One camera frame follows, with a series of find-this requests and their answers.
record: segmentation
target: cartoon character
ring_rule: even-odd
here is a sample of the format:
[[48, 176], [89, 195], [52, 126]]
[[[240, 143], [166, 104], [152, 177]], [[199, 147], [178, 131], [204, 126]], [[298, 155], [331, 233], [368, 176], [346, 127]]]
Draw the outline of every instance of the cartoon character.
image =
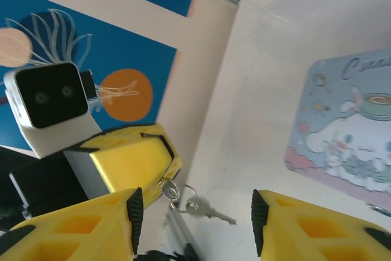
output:
[[333, 177], [342, 177], [341, 150], [338, 148], [337, 143], [335, 141], [323, 142], [323, 148], [327, 157], [325, 171]]
[[330, 144], [336, 144], [342, 160], [341, 178], [370, 191], [390, 191], [391, 95], [361, 96], [356, 87], [353, 94], [355, 101], [342, 103], [340, 110], [354, 113], [310, 133], [306, 138], [307, 147], [321, 153]]

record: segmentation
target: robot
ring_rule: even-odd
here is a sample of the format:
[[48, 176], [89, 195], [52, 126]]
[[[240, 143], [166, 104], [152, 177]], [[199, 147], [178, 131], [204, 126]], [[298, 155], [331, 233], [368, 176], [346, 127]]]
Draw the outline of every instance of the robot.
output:
[[144, 208], [182, 160], [162, 126], [101, 130], [88, 110], [90, 72], [71, 63], [27, 67], [4, 77], [6, 95], [38, 158], [0, 148], [0, 229], [124, 189], [142, 188]]

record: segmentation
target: key ring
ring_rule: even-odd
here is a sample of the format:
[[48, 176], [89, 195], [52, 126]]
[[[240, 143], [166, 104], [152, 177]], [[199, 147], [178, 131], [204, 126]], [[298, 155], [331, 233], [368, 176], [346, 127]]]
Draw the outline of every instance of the key ring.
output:
[[162, 195], [171, 202], [176, 202], [181, 197], [181, 191], [171, 179], [163, 177], [159, 182]]
[[[189, 186], [189, 185], [183, 185], [184, 188], [189, 188], [192, 190], [193, 194], [195, 195], [195, 197], [198, 197], [198, 194], [197, 192], [195, 191], [195, 189], [192, 187], [192, 186]], [[186, 210], [180, 210], [179, 209], [179, 201], [171, 201], [171, 207], [172, 209], [174, 209], [175, 211], [179, 212], [179, 213], [187, 213]]]

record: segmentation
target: metal key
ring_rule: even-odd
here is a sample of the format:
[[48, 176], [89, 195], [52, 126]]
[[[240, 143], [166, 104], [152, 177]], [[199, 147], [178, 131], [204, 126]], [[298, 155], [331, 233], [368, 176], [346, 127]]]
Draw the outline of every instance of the metal key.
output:
[[178, 186], [169, 178], [162, 178], [159, 182], [161, 193], [171, 202], [176, 202], [181, 197]]
[[190, 197], [185, 204], [186, 211], [193, 217], [203, 217], [208, 218], [217, 217], [221, 220], [227, 221], [229, 224], [236, 224], [236, 220], [217, 212], [215, 209], [211, 208], [209, 201], [204, 197]]

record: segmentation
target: black rubber pad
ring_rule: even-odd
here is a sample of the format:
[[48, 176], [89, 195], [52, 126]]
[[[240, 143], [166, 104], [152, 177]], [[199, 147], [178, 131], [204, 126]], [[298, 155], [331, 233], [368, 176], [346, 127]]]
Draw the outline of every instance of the black rubber pad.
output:
[[366, 227], [365, 231], [376, 241], [391, 251], [391, 234], [378, 229], [372, 229], [371, 227]]
[[131, 244], [134, 254], [137, 254], [137, 248], [140, 242], [141, 225], [144, 217], [144, 203], [142, 200], [142, 190], [137, 188], [134, 194], [127, 200], [129, 221], [132, 223]]
[[107, 128], [104, 131], [102, 131], [101, 133], [92, 136], [91, 138], [93, 138], [93, 137], [95, 137], [97, 135], [100, 135], [100, 134], [108, 134], [108, 133], [111, 133], [113, 131], [122, 130], [123, 128], [129, 128], [129, 127], [149, 127], [151, 125], [155, 125], [155, 123], [128, 123], [126, 125], [121, 125], [119, 127]]
[[255, 189], [252, 193], [251, 221], [254, 232], [255, 245], [257, 246], [258, 257], [261, 256], [263, 247], [263, 227], [268, 222], [269, 205]]
[[96, 98], [97, 92], [95, 90], [95, 83], [93, 82], [91, 71], [86, 70], [79, 73], [87, 99]]
[[5, 253], [13, 245], [19, 242], [26, 235], [31, 233], [35, 226], [23, 226], [18, 229], [10, 230], [0, 237], [0, 255]]
[[162, 134], [147, 134], [147, 133], [141, 133], [140, 134], [142, 137], [151, 137], [151, 138], [159, 138], [164, 146], [166, 147], [168, 153], [171, 156], [171, 160], [174, 160], [175, 154], [174, 151], [171, 149], [170, 144], [167, 142], [166, 138]]
[[135, 261], [170, 261], [167, 254], [160, 251], [148, 251], [146, 255], [138, 255]]

